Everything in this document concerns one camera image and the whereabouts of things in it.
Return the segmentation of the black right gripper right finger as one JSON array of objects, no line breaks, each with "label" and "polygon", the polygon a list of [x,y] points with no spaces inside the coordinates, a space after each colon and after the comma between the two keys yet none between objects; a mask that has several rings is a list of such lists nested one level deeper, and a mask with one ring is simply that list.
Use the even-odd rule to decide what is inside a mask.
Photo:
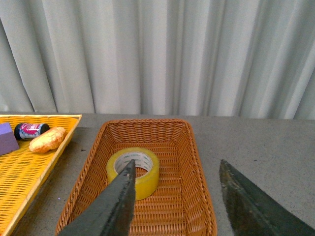
[{"label": "black right gripper right finger", "polygon": [[220,162],[222,198],[236,236],[313,236],[315,230],[287,211],[226,160]]}]

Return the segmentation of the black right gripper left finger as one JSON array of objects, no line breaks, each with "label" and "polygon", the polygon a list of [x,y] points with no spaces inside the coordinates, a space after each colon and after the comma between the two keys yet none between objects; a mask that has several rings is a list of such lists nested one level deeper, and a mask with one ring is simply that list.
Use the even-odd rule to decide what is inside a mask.
[{"label": "black right gripper left finger", "polygon": [[131,160],[61,236],[127,236],[135,205],[135,161]]}]

